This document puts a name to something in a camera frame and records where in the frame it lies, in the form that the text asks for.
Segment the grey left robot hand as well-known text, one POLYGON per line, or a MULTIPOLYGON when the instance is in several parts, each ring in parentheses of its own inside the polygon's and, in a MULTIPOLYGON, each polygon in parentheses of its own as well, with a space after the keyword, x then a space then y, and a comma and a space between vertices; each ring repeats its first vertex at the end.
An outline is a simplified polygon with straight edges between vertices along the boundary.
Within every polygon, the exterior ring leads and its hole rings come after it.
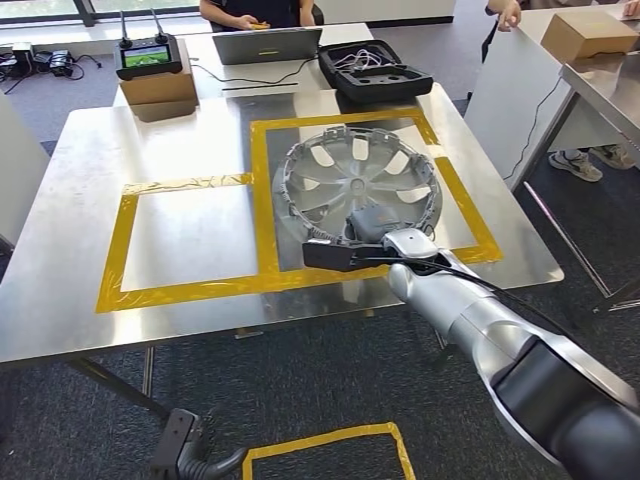
POLYGON ((208 427, 201 417, 195 416, 187 435, 177 463, 179 479, 205 480, 224 479, 240 469, 247 458, 248 448, 238 448, 226 459, 211 463, 205 458, 208 446, 208 427))

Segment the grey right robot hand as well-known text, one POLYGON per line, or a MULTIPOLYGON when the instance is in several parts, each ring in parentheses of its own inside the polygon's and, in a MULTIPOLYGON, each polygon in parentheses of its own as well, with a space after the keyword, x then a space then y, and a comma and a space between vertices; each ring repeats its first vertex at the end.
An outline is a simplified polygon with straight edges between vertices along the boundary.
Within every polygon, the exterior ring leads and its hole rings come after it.
POLYGON ((368 204, 353 210, 346 217, 345 236, 363 243, 380 243, 384 235, 404 226, 392 208, 368 204))

